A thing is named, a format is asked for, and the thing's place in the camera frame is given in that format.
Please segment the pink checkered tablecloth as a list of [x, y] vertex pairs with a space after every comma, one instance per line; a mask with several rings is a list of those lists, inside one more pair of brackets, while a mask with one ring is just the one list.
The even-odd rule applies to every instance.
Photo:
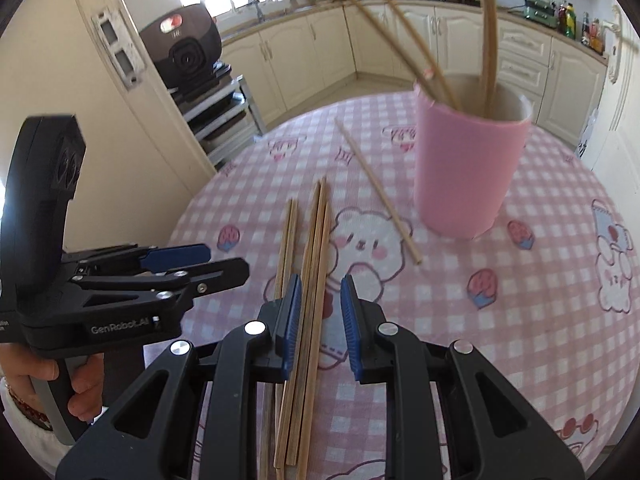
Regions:
[[[381, 182], [420, 266], [334, 118]], [[415, 137], [412, 94], [387, 93], [292, 119], [224, 167], [170, 240], [241, 257], [250, 278], [200, 301], [184, 334], [196, 344], [215, 340], [272, 297], [286, 205], [296, 200], [304, 236], [314, 185], [326, 179], [333, 220], [308, 477], [384, 472], [385, 389], [357, 384], [349, 368], [339, 293], [346, 274], [362, 298], [416, 336], [471, 341], [592, 465], [639, 365], [637, 221], [568, 148], [534, 129], [492, 228], [474, 240], [441, 237], [413, 206]]]

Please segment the dark rice cooker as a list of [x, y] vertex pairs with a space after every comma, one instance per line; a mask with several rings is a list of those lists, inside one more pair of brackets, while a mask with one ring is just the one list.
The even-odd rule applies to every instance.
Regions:
[[205, 84], [221, 58], [219, 30], [201, 2], [162, 15], [139, 35], [169, 90], [186, 93]]

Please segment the pink cylindrical utensil cup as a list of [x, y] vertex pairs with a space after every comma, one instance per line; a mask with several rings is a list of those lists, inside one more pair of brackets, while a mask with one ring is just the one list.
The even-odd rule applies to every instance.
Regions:
[[451, 74], [448, 82], [461, 112], [414, 86], [413, 203], [432, 231], [472, 240], [498, 217], [532, 126], [533, 107], [526, 96], [499, 82], [492, 115], [484, 118], [477, 76]]

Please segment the white door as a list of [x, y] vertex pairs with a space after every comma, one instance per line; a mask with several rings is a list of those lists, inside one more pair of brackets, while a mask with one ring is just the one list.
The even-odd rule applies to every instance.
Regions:
[[[601, 21], [613, 21], [612, 5], [618, 0], [598, 0], [596, 17]], [[639, 47], [638, 32], [623, 10], [623, 34]], [[605, 31], [606, 50], [609, 56], [614, 36]], [[585, 165], [593, 172], [602, 172], [606, 166], [620, 168], [639, 163], [639, 52], [624, 50], [620, 76], [616, 84], [608, 80], [598, 106], [597, 120], [587, 142]]]

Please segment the green toaster appliance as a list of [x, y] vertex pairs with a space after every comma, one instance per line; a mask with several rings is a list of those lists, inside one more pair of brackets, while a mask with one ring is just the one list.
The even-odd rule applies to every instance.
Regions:
[[552, 0], [524, 0], [523, 16], [526, 20], [548, 28], [558, 27], [556, 3]]

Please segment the green bottle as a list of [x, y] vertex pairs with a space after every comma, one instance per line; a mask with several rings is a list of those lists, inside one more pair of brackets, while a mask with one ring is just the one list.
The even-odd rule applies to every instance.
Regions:
[[574, 6], [570, 2], [567, 2], [564, 4], [564, 16], [565, 16], [564, 35], [570, 39], [576, 39], [576, 34], [577, 34], [576, 14], [575, 14]]

